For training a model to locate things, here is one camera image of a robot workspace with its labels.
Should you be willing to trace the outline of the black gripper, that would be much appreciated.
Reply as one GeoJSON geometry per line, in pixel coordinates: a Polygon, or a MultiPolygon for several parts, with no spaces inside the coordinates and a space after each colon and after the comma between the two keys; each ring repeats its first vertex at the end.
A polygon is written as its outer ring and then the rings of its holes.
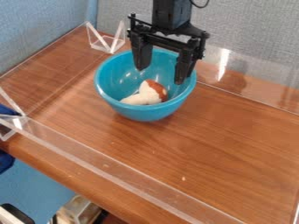
{"type": "Polygon", "coordinates": [[[159,46],[179,53],[175,66],[176,85],[191,76],[196,60],[203,58],[206,41],[210,34],[192,24],[192,7],[203,9],[194,0],[154,0],[150,22],[134,12],[128,15],[135,67],[139,71],[148,68],[152,61],[152,50],[159,46]]]}

